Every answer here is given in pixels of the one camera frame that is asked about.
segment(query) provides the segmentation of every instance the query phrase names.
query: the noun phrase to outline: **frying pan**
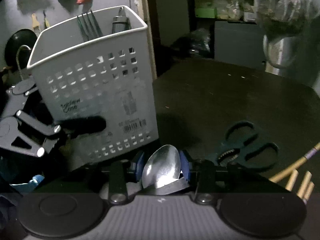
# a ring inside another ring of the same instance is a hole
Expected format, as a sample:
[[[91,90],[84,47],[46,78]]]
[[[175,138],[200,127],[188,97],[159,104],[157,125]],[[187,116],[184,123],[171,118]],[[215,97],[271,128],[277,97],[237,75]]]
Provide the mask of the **frying pan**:
[[[4,59],[8,66],[12,66],[13,70],[17,70],[17,62],[16,62],[16,54],[18,49],[22,45],[27,45],[29,47],[33,47],[36,43],[37,36],[36,34],[29,29],[21,29],[13,34],[4,49]],[[19,64],[21,69],[27,66],[28,60],[30,57],[30,51],[21,50],[19,53]]]

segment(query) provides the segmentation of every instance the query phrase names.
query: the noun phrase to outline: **white plastic basket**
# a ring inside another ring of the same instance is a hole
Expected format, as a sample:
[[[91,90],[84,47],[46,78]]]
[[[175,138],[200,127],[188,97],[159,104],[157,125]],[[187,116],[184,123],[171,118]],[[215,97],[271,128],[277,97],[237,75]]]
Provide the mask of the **white plastic basket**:
[[[147,25],[123,7],[130,30],[111,34],[120,6],[93,12],[104,36],[91,41],[84,42],[77,18],[71,18],[41,32],[27,65],[56,122],[93,115],[107,120],[96,141],[88,136],[81,146],[93,158],[158,138]]]

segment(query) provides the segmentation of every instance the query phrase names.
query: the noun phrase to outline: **scissors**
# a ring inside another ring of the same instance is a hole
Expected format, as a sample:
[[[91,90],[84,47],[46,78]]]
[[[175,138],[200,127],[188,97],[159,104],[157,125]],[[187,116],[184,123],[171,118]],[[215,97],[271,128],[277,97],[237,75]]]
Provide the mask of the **scissors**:
[[[244,127],[249,127],[250,132],[237,139],[235,142],[231,142],[231,140],[229,140],[230,135],[237,129]],[[273,162],[265,165],[248,163],[251,158],[261,154],[267,148],[272,148],[276,152],[276,158]],[[226,166],[229,162],[235,162],[244,168],[261,172],[272,168],[276,164],[278,152],[279,147],[275,143],[269,141],[261,129],[251,122],[241,121],[227,130],[225,139],[216,153],[210,154],[206,159],[212,161],[217,166]]]

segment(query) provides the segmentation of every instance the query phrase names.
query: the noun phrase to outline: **barcode sticker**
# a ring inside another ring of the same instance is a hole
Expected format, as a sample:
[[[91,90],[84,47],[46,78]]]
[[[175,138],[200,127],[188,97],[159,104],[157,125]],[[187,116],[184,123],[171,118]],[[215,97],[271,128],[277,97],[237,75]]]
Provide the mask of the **barcode sticker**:
[[[124,126],[124,133],[131,133],[137,131],[147,125],[146,119],[139,120],[136,122],[129,123]]]

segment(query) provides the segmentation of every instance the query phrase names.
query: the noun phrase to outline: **table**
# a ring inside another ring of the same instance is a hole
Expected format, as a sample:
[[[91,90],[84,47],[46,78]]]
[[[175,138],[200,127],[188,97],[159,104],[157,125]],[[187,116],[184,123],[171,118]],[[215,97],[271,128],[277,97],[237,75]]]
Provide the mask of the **table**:
[[[320,141],[320,99],[312,88],[270,73],[188,59],[154,81],[161,144],[186,149],[193,158],[214,152],[226,129],[248,120],[280,148],[270,177],[302,157]],[[299,169],[297,190],[309,170],[320,190],[320,154]],[[287,179],[279,184],[285,185]]]

